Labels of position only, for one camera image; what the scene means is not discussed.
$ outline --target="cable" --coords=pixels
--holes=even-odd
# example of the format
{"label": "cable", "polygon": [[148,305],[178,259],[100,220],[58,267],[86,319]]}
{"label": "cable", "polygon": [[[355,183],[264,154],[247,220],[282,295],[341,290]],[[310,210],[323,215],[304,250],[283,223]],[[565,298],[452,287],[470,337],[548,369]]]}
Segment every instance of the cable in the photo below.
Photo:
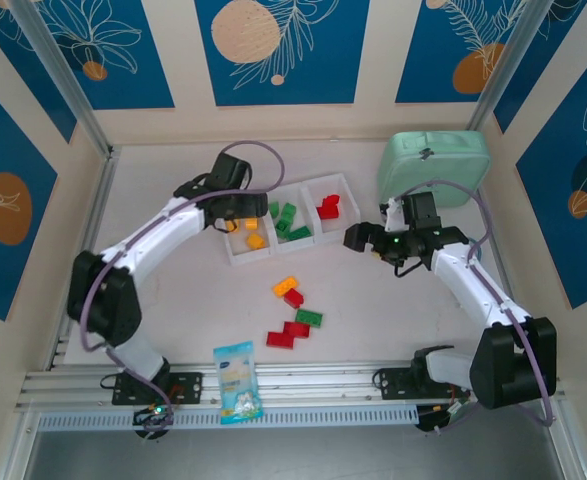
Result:
{"label": "cable", "polygon": [[409,273],[411,273],[414,270],[417,270],[418,268],[420,268],[422,265],[424,265],[422,263],[422,260],[420,260],[419,262],[417,262],[415,265],[411,265],[410,267],[408,267],[406,270],[404,270],[402,273],[400,273],[400,264],[396,263],[395,264],[395,268],[393,269],[393,274],[397,277],[397,278],[402,278],[402,277],[406,277]]}
{"label": "cable", "polygon": [[112,387],[107,387],[106,385],[104,385],[104,380],[111,377],[117,377],[117,373],[110,373],[108,375],[104,375],[102,377],[102,380],[100,380],[100,388],[103,388],[104,390],[115,390],[115,385],[113,385]]}
{"label": "cable", "polygon": [[[190,207],[191,205],[193,205],[197,202],[201,202],[202,200],[208,200],[210,198],[215,198],[215,197],[222,197],[225,195],[255,195],[255,194],[268,193],[272,190],[275,190],[277,187],[280,186],[280,184],[282,183],[282,180],[284,180],[284,174],[285,174],[286,169],[284,166],[284,159],[277,152],[277,150],[275,150],[270,145],[267,145],[265,143],[262,143],[262,142],[259,142],[256,140],[240,140],[240,141],[233,142],[233,143],[227,145],[226,147],[224,147],[222,149],[222,151],[220,153],[226,153],[230,149],[237,147],[238,145],[257,145],[258,147],[262,147],[262,148],[268,150],[269,152],[271,152],[280,164],[280,176],[278,177],[277,181],[272,186],[267,187],[267,188],[256,188],[256,189],[250,189],[250,190],[248,190],[248,189],[220,190],[217,192],[205,193],[205,194],[200,195],[198,197],[185,200],[183,203],[181,203],[177,207],[173,208],[172,210],[169,210],[168,217],[166,217],[166,216],[158,217],[155,221],[151,222],[149,225],[147,225],[145,228],[143,228],[131,240],[129,240],[127,243],[125,243],[124,249],[119,251],[118,253],[116,253],[115,256],[97,274],[97,276],[95,277],[95,280],[91,284],[91,287],[89,288],[89,291],[88,291],[86,298],[84,300],[84,305],[82,306],[82,313],[80,314],[80,341],[82,343],[82,347],[84,348],[84,350],[86,350],[87,352],[94,352],[97,349],[106,346],[106,342],[101,342],[96,345],[89,345],[88,318],[89,318],[89,312],[91,309],[91,305],[92,305],[93,300],[95,298],[95,294],[97,293],[98,289],[102,285],[102,282],[104,281],[104,278],[106,277],[106,275],[113,268],[113,266],[117,263],[117,261],[120,258],[122,258],[126,254],[126,252],[128,252],[131,248],[133,248],[133,246],[137,242],[139,242],[142,238],[144,238],[149,232],[154,230],[158,225],[164,223],[167,220],[167,218],[171,218],[172,216],[180,213],[182,210]],[[135,378],[138,382],[140,382],[140,383],[146,385],[147,387],[151,388],[152,390],[154,390],[162,398],[162,400],[165,402],[166,407],[167,407],[166,418],[156,426],[146,426],[145,425],[144,429],[148,432],[157,432],[159,430],[162,430],[164,427],[166,427],[168,425],[172,425],[173,424],[173,414],[174,414],[173,406],[171,405],[171,401],[168,398],[168,396],[166,395],[166,393],[164,393],[164,391],[162,391],[162,389],[160,389],[157,385],[155,385],[150,380],[147,380],[146,378],[140,376],[137,372],[129,369],[124,364],[124,362],[122,362],[122,360],[117,356],[114,349],[107,348],[106,354],[113,361],[113,363],[115,363],[119,368],[122,368],[125,373],[127,373],[131,377]]]}
{"label": "cable", "polygon": [[[462,192],[466,193],[469,197],[471,197],[475,201],[477,206],[480,208],[482,218],[484,219],[484,224],[486,225],[486,233],[482,236],[482,238],[480,238],[476,243],[474,243],[471,246],[469,253],[468,253],[467,265],[469,266],[469,268],[471,269],[473,274],[477,277],[477,279],[482,283],[482,285],[484,285],[486,287],[486,289],[489,291],[489,293],[495,299],[495,301],[499,305],[502,305],[504,301],[500,297],[500,295],[495,291],[495,289],[493,288],[491,283],[486,278],[484,278],[484,276],[479,272],[479,270],[477,268],[475,268],[474,265],[470,264],[471,259],[473,258],[475,253],[480,249],[482,244],[484,242],[486,242],[489,239],[489,237],[491,236],[491,234],[493,233],[493,220],[492,220],[491,215],[489,213],[489,209],[486,206],[486,204],[484,203],[484,201],[479,197],[479,195],[477,195],[475,192],[473,192],[469,188],[465,187],[464,185],[460,185],[455,182],[449,182],[448,180],[429,180],[427,182],[423,182],[423,183],[420,183],[412,188],[409,188],[403,194],[395,197],[395,200],[400,201],[402,199],[402,197],[405,197],[406,195],[414,192],[415,190],[418,190],[422,187],[430,187],[432,185],[447,185],[449,187],[453,187],[458,190],[461,190]],[[515,328],[515,331],[517,332],[518,336],[520,337],[520,340],[522,341],[522,344],[524,346],[524,351],[526,352],[526,356],[528,357],[529,363],[531,364],[531,368],[533,369],[533,374],[535,375],[535,380],[537,382],[538,388],[540,389],[540,394],[542,396],[542,403],[544,404],[545,418],[541,419],[541,418],[537,417],[536,415],[531,413],[526,407],[524,407],[522,405],[520,405],[520,409],[524,409],[527,412],[528,416],[535,418],[535,420],[537,422],[539,422],[541,425],[543,425],[545,427],[550,427],[553,424],[553,407],[551,406],[551,399],[549,397],[549,392],[548,392],[548,389],[546,388],[546,383],[544,383],[544,377],[542,376],[542,371],[540,370],[540,366],[537,363],[537,359],[535,358],[535,353],[533,352],[533,347],[531,346],[531,343],[529,342],[529,339],[527,338],[526,333],[524,333],[522,326],[517,321],[517,318],[515,318],[515,315],[513,314],[511,309],[506,308],[504,310],[504,313],[506,314],[508,319],[511,321],[511,323],[513,324],[513,328]]]}

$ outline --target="plastic packet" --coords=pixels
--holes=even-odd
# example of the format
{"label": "plastic packet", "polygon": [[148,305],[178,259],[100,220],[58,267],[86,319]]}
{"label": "plastic packet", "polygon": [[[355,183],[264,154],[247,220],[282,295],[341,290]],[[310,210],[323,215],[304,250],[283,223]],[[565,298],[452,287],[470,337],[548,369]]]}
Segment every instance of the plastic packet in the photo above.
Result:
{"label": "plastic packet", "polygon": [[222,424],[264,415],[257,391],[253,342],[213,350],[222,397]]}

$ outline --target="orange circle pattern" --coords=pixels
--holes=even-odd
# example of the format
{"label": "orange circle pattern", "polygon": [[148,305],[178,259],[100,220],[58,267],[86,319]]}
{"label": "orange circle pattern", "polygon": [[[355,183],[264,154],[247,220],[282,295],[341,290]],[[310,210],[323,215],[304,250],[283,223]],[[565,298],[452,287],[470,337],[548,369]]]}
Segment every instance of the orange circle pattern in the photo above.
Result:
{"label": "orange circle pattern", "polygon": [[17,210],[0,205],[0,243],[4,245],[19,245],[29,233],[33,217],[31,194],[20,177],[8,172],[0,173],[0,194],[10,197],[19,196],[13,202]]}

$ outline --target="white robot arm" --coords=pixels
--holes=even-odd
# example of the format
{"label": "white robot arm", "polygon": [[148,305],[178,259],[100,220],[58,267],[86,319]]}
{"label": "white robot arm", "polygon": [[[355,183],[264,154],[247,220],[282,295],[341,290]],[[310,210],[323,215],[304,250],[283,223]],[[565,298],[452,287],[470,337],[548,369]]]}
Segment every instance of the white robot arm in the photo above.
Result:
{"label": "white robot arm", "polygon": [[[401,201],[391,199],[382,207],[386,225],[353,225],[346,231],[344,245],[363,252],[366,244],[372,244],[373,252],[395,267],[398,278],[424,265],[446,284],[482,331],[474,356],[449,346],[416,352],[414,363],[424,365],[410,376],[411,381],[473,390],[487,408],[540,398],[540,381],[552,395],[556,332],[551,322],[531,318],[484,270],[466,236],[457,227],[442,227],[430,192],[407,195]],[[410,257],[419,258],[419,263],[400,271]],[[526,355],[516,347],[524,348]]]}
{"label": "white robot arm", "polygon": [[[251,175],[247,162],[223,151],[210,173],[180,186],[166,206],[132,235],[97,255],[84,251],[75,259],[67,313],[80,323],[84,348],[105,347],[128,375],[127,384],[139,390],[133,396],[148,400],[144,403],[154,403],[159,391],[171,387],[170,366],[138,328],[142,312],[137,288],[178,245],[217,219],[266,215],[266,190],[246,190]],[[100,335],[104,342],[89,346],[87,332]]]}

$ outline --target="toy block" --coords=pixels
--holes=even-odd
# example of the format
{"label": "toy block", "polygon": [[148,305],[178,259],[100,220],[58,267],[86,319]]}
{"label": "toy block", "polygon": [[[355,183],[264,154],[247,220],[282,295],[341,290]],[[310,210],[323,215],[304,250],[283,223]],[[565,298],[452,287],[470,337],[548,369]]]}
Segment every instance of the toy block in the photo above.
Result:
{"label": "toy block", "polygon": [[226,220],[224,224],[229,233],[237,233],[240,231],[240,224],[237,221]]}
{"label": "toy block", "polygon": [[279,222],[275,225],[275,234],[282,239],[286,239],[288,237],[289,232],[291,231],[291,224],[293,222],[287,221],[285,218],[281,218]]}
{"label": "toy block", "polygon": [[340,216],[337,205],[322,205],[321,207],[317,207],[317,214],[320,220],[331,220]]}
{"label": "toy block", "polygon": [[327,205],[337,205],[340,203],[340,196],[339,195],[329,195],[322,200],[322,206],[325,207]]}
{"label": "toy block", "polygon": [[295,337],[287,333],[280,333],[280,332],[269,332],[266,336],[266,346],[267,347],[279,347],[279,348],[293,348],[293,343],[295,342]]}
{"label": "toy block", "polygon": [[249,238],[246,239],[246,244],[251,250],[259,250],[260,248],[266,247],[266,242],[257,233],[249,235]]}
{"label": "toy block", "polygon": [[279,202],[271,202],[269,203],[269,213],[271,214],[271,218],[274,220],[280,214],[280,203]]}
{"label": "toy block", "polygon": [[301,238],[306,238],[306,237],[310,237],[312,235],[311,230],[309,230],[309,227],[302,227],[302,228],[298,228],[297,230],[293,230],[292,232],[289,232],[288,237],[286,237],[287,240],[289,241],[293,241],[293,240],[299,240]]}
{"label": "toy block", "polygon": [[295,315],[295,321],[319,328],[322,325],[322,314],[300,308]]}
{"label": "toy block", "polygon": [[245,219],[244,227],[246,227],[247,230],[257,230],[257,218]]}
{"label": "toy block", "polygon": [[296,212],[297,212],[297,207],[295,205],[287,203],[286,205],[284,205],[284,208],[282,209],[282,216],[283,217],[290,217],[291,219],[293,219]]}
{"label": "toy block", "polygon": [[304,303],[304,297],[295,288],[292,288],[284,294],[284,301],[293,308],[300,308]]}
{"label": "toy block", "polygon": [[284,333],[296,338],[309,338],[311,325],[308,323],[284,322]]}
{"label": "toy block", "polygon": [[297,286],[298,286],[298,283],[297,283],[297,280],[295,279],[295,277],[287,277],[273,287],[273,292],[278,297],[283,297],[286,294],[286,292],[288,292],[290,289],[295,288]]}

